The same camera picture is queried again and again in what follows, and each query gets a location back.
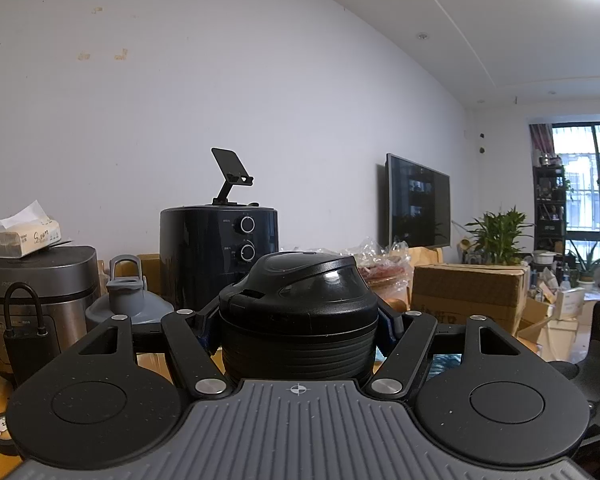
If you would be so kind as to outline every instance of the white wall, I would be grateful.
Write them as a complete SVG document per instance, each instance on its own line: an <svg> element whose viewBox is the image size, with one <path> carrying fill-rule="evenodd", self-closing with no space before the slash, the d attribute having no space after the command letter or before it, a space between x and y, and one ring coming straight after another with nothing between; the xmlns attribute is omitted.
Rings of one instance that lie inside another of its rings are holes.
<svg viewBox="0 0 600 480"><path fill-rule="evenodd" d="M497 212L516 206L534 221L531 123L600 121L600 99L511 105L473 113L474 134L485 153L478 154L478 210ZM531 250L532 238L521 248Z"/></svg>
<svg viewBox="0 0 600 480"><path fill-rule="evenodd" d="M283 246L375 236L386 152L448 173L465 222L464 122L332 0L0 0L0 218L37 198L104 258L157 251L161 209L209 203L213 146L254 176L234 200L278 209Z"/></svg>

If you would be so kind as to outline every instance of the gray gripper pad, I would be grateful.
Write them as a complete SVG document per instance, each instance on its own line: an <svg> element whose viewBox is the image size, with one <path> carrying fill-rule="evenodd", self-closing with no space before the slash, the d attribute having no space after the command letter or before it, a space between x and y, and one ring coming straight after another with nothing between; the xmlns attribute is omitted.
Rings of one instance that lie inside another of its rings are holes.
<svg viewBox="0 0 600 480"><path fill-rule="evenodd" d="M403 406L352 381L245 381L197 402L180 429L141 458L93 471L27 460L8 480L582 480L567 459L527 471L472 465L434 446Z"/></svg>

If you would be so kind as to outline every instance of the television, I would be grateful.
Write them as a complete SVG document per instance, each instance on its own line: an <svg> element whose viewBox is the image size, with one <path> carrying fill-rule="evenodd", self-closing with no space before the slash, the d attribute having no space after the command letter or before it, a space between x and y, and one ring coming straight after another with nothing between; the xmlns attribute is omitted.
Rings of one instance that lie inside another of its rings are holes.
<svg viewBox="0 0 600 480"><path fill-rule="evenodd" d="M451 244L449 176L386 154L389 245L445 247Z"/></svg>

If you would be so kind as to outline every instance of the curtain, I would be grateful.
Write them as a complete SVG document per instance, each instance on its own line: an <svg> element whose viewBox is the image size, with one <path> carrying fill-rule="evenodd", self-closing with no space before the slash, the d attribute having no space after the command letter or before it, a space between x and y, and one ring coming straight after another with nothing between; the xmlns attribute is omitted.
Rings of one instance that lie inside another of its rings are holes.
<svg viewBox="0 0 600 480"><path fill-rule="evenodd" d="M531 143L534 150L555 156L554 131L551 124L530 124Z"/></svg>

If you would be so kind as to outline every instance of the rice cooker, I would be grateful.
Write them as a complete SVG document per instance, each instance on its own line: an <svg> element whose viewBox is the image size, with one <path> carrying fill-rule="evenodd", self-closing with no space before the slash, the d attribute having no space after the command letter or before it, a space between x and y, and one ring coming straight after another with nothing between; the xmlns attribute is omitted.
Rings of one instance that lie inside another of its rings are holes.
<svg viewBox="0 0 600 480"><path fill-rule="evenodd" d="M40 297L45 326L56 351L69 348L87 333L84 311L100 296L96 249L57 246L23 258L0 258L0 375L12 379L4 347L4 294L14 282L30 285ZM24 290L11 298L14 326L36 323L32 299Z"/></svg>

